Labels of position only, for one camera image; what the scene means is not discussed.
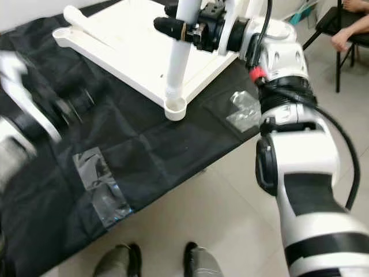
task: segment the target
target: robotic arm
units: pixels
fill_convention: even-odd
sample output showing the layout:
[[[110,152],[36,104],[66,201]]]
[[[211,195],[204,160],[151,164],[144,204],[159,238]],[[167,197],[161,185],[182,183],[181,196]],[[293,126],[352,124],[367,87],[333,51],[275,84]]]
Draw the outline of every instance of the robotic arm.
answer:
[[[289,273],[369,276],[369,231],[333,197],[339,156],[322,114],[339,128],[353,157],[355,186],[348,208],[360,175],[355,149],[337,122],[317,107],[296,32],[287,23],[270,20],[271,8],[268,0],[266,18],[237,18],[226,45],[246,61],[259,90],[262,137],[255,173],[259,186],[276,197]],[[168,6],[169,18],[157,18],[154,25],[176,40],[213,52],[224,39],[226,9],[223,1],[209,3],[191,25],[175,19],[176,6]]]

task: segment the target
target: tile floor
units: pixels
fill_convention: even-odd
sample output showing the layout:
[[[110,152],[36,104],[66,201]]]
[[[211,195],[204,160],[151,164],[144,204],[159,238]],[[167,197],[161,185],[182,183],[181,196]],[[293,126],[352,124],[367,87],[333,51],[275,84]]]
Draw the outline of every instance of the tile floor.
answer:
[[[299,39],[314,30],[302,22]],[[369,64],[369,51],[361,49]],[[334,92],[334,51],[321,36],[306,51],[312,85],[322,107],[351,134],[362,163],[362,186],[353,213],[369,225],[369,67],[345,65],[342,90]],[[344,143],[334,132],[337,144]],[[288,276],[274,199],[254,176],[254,138],[229,153],[151,206],[128,218],[109,234],[70,258],[49,277],[91,276],[101,256],[116,244],[136,242],[143,254],[143,277],[182,276],[182,252],[188,241],[207,247],[225,276]],[[341,153],[341,179],[335,188],[343,203],[352,178],[351,160]]]

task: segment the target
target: gray shoe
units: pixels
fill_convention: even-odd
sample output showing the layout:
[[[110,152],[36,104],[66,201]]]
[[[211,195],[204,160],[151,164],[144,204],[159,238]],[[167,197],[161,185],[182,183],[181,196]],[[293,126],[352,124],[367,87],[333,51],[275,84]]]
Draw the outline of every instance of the gray shoe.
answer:
[[[186,246],[183,263],[184,277],[224,277],[216,259],[193,242]]]
[[[95,268],[94,277],[140,277],[141,251],[132,244],[118,245],[106,253]]]

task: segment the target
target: clear plastic bag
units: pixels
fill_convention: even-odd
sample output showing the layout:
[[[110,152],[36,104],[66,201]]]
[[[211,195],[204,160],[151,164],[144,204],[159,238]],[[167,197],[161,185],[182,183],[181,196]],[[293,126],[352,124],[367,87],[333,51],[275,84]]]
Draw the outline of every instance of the clear plastic bag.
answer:
[[[74,155],[73,161],[105,228],[132,212],[98,147]]]
[[[227,117],[227,121],[241,133],[259,125],[261,118],[260,103],[247,91],[236,91],[230,101],[239,111]]]

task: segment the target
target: black cloth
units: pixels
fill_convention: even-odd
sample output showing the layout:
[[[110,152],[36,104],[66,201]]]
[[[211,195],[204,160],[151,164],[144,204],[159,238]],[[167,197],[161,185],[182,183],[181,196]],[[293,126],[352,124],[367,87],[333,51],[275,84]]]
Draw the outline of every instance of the black cloth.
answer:
[[[114,2],[82,11],[90,15]],[[73,155],[99,147],[137,212],[258,133],[241,134],[224,119],[236,111],[229,101],[235,91],[255,93],[241,62],[191,102],[184,120],[170,122],[161,107],[72,49],[58,47],[51,32],[67,25],[58,15],[0,36],[0,50],[16,50],[33,65],[30,82],[41,94],[55,93],[76,76],[106,82],[104,97],[83,124],[72,126],[60,144],[43,144],[1,197],[7,258],[20,277],[39,276],[107,232]],[[17,109],[1,91],[0,114]]]

